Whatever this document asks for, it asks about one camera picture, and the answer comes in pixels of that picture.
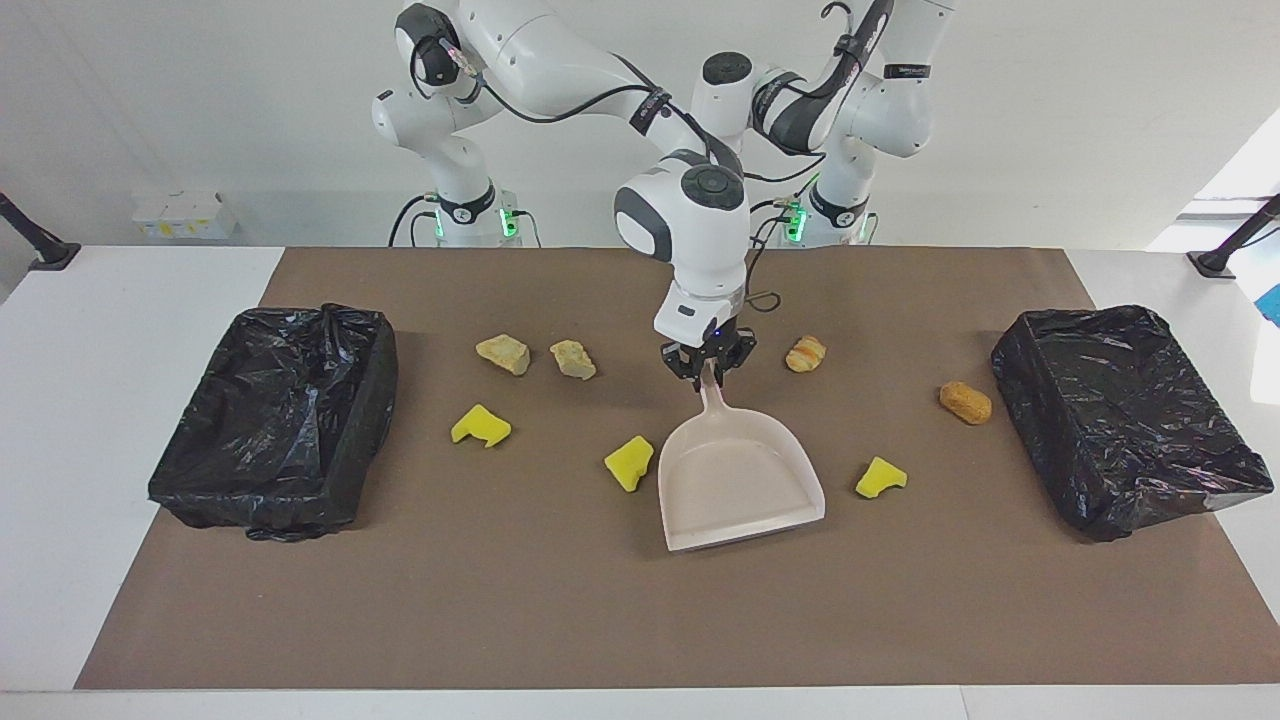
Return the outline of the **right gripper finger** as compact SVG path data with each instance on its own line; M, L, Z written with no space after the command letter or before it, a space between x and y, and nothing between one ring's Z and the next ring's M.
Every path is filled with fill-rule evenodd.
M707 363L707 352L703 347L689 345L663 345L662 361L681 380L687 380L692 391L701 391L701 374Z
M756 343L754 334L714 336L714 379L718 387L724 384L730 372L745 364Z

